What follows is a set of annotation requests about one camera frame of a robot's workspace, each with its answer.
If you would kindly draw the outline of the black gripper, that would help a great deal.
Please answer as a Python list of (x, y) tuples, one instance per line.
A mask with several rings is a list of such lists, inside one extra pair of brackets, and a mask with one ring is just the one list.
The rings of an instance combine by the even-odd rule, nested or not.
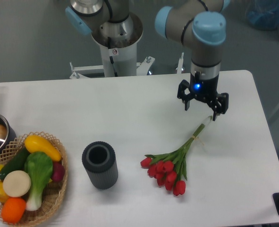
[(182, 80), (178, 86), (177, 98), (182, 100), (185, 105), (185, 111), (189, 109), (190, 101), (195, 99), (206, 103), (213, 110), (213, 121), (220, 114), (225, 114), (228, 110), (229, 94), (219, 94), (217, 92), (218, 80), (219, 74), (211, 79), (203, 79), (201, 72), (191, 73), (190, 83)]

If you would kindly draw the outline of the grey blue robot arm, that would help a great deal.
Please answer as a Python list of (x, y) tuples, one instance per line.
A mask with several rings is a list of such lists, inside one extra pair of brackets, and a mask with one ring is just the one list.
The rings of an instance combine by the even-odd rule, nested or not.
[[(162, 37), (191, 49), (190, 80), (178, 86), (185, 109), (190, 101), (206, 103), (216, 117), (228, 109), (228, 94), (218, 93), (226, 20), (221, 12), (227, 0), (190, 0), (180, 8), (165, 6), (156, 15), (155, 30)], [(137, 74), (137, 43), (143, 24), (127, 0), (72, 0), (65, 14), (81, 34), (99, 45), (106, 77)]]

